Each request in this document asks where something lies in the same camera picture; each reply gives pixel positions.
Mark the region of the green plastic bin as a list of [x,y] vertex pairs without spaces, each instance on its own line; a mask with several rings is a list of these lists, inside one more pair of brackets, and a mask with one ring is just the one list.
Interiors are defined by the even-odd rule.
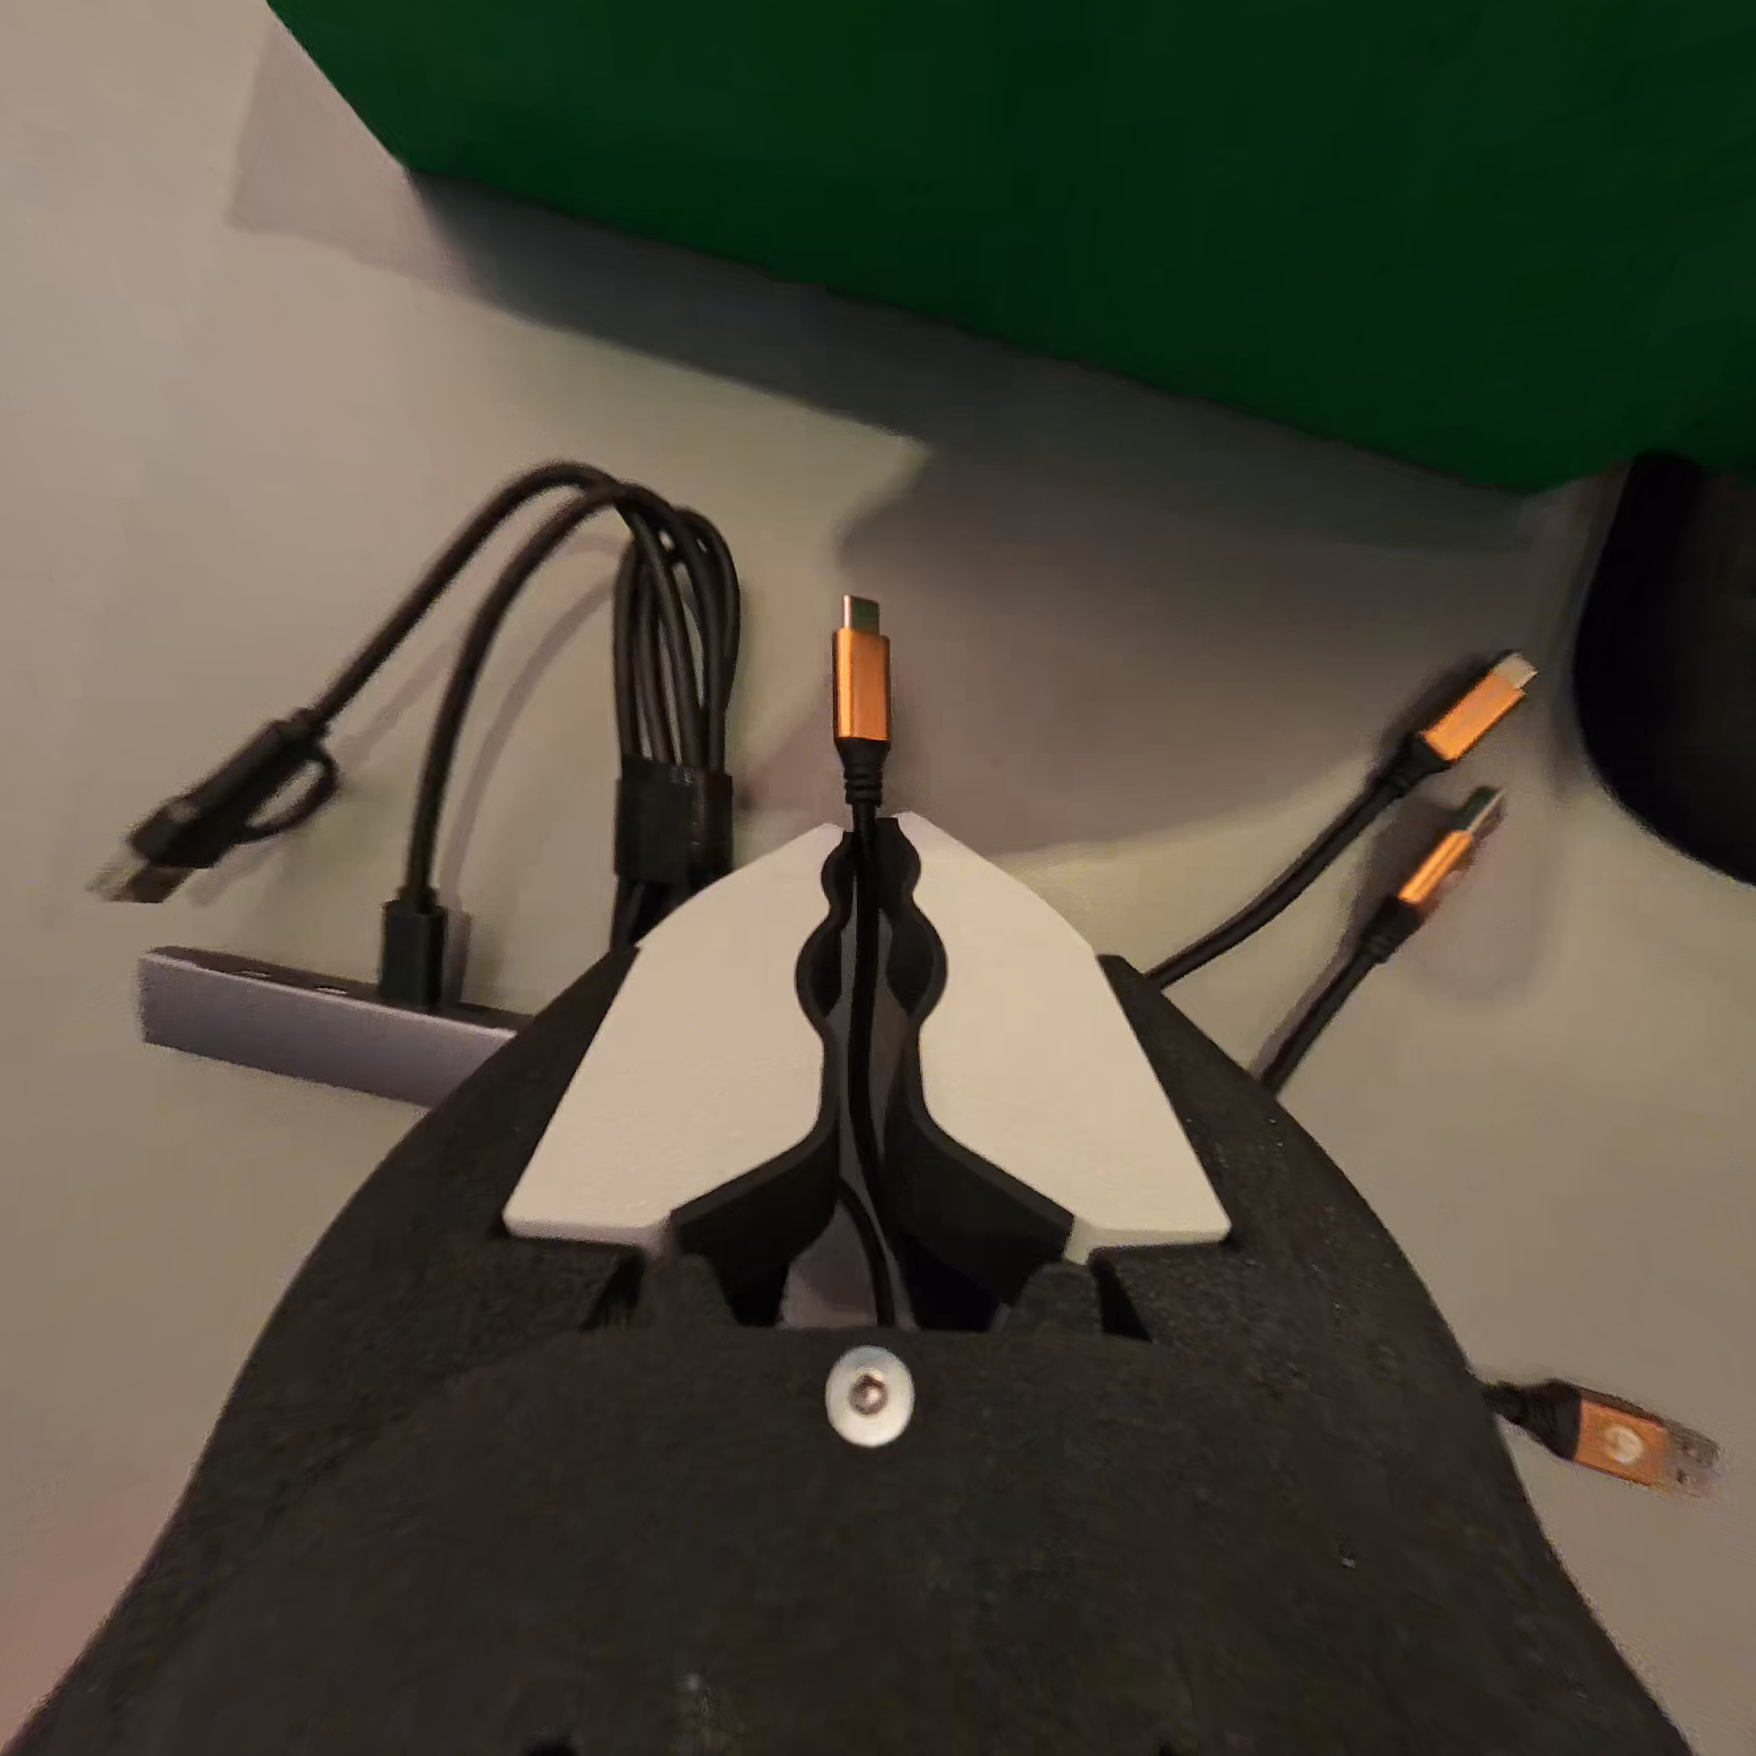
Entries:
[[272,11],[413,171],[1495,487],[1752,473],[1749,2]]

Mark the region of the grey usb hub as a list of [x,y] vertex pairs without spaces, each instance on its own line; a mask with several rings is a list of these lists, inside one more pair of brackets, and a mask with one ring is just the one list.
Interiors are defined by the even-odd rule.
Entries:
[[138,958],[138,1022],[155,1048],[434,1109],[529,1019],[467,1002],[426,1012],[370,981],[162,947]]

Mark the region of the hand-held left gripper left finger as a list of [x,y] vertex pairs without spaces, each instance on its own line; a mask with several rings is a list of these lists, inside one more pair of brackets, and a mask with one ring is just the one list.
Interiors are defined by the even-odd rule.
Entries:
[[843,1184],[849,837],[805,835],[657,927],[502,1208],[525,1242],[704,1266],[776,1328]]

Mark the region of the black rounded object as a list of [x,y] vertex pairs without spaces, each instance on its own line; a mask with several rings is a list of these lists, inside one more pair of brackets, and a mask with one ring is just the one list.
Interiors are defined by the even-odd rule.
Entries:
[[1667,452],[1622,476],[1573,644],[1573,704],[1611,797],[1754,882],[1754,487]]

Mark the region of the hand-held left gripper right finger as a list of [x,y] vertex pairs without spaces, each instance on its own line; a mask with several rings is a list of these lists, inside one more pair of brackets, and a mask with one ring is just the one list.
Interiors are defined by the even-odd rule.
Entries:
[[1222,1244],[1127,971],[907,811],[871,844],[894,1042],[875,1199],[921,1329],[978,1331],[1046,1267]]

